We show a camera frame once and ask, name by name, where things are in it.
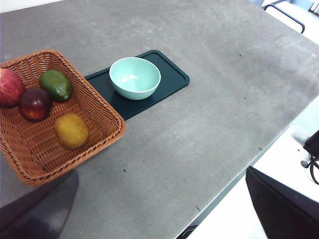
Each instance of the dark red apple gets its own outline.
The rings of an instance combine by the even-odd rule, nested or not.
[[[16,72],[9,69],[0,71],[0,106],[11,107],[18,104],[26,88]]]
[[[20,114],[29,121],[38,122],[48,117],[52,100],[44,89],[30,88],[20,98]]]

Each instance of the gray countertop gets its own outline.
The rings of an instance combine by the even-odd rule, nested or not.
[[[246,0],[64,0],[1,15],[2,62],[43,48],[83,75],[158,49],[190,76],[77,168],[62,239],[175,238],[319,90],[319,46]],[[32,189],[1,155],[1,204]]]

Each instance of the black object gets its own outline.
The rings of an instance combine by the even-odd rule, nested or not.
[[[78,183],[71,171],[1,208],[0,239],[59,238]]]
[[[304,149],[313,157],[319,157],[319,130],[305,142]]]
[[[301,161],[301,165],[304,168],[309,168],[310,166],[310,174],[311,177],[313,178],[313,181],[319,185],[319,182],[315,178],[314,174],[314,167],[316,167],[319,170],[319,165],[317,164],[317,161],[319,161],[319,157],[314,158],[313,156],[310,155],[310,163],[307,163],[306,161]]]
[[[253,167],[246,170],[246,183],[269,239],[319,238],[319,203]]]
[[[313,178],[313,181],[319,185],[319,182],[318,180],[316,180],[314,174],[314,167],[319,170],[319,165],[317,164],[317,161],[319,161],[319,131],[317,131],[313,136],[307,139],[304,145],[304,149],[308,151],[310,155],[310,163],[301,161],[301,165],[304,168],[309,168],[310,166],[311,177]]]
[[[176,239],[186,239],[195,229],[196,226],[187,227]]]
[[[281,12],[283,15],[289,17],[291,20],[295,21],[295,22],[298,23],[299,25],[301,25],[301,27],[303,28],[303,29],[301,30],[301,34],[303,34],[303,32],[305,31],[305,28],[306,28],[306,27],[305,27],[305,25],[304,25],[301,21],[295,19],[293,16],[291,16],[291,15],[289,15],[288,13],[286,13],[285,11],[281,10],[280,8],[278,8],[278,7],[277,7],[276,5],[274,5],[274,4],[268,4],[268,5],[266,5],[266,6],[262,7],[262,8],[264,9],[264,11],[266,11],[266,9],[267,9],[268,7],[270,7],[270,6],[273,7],[274,9],[278,10],[279,12]]]
[[[168,96],[184,88],[189,83],[189,77],[163,53],[150,50],[137,57],[146,59],[156,65],[161,74],[158,88],[148,98],[140,101],[125,99],[119,95],[111,82],[110,68],[93,73],[85,78],[104,97],[124,120],[139,114],[157,104]]]

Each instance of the bowl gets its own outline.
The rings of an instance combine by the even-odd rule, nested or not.
[[[148,60],[126,57],[113,63],[110,77],[115,90],[129,100],[143,100],[160,84],[160,71]]]

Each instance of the yellow citrus fruit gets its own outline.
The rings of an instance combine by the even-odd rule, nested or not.
[[[60,145],[65,149],[76,149],[84,145],[89,129],[84,120],[76,114],[67,114],[58,118],[54,131]]]

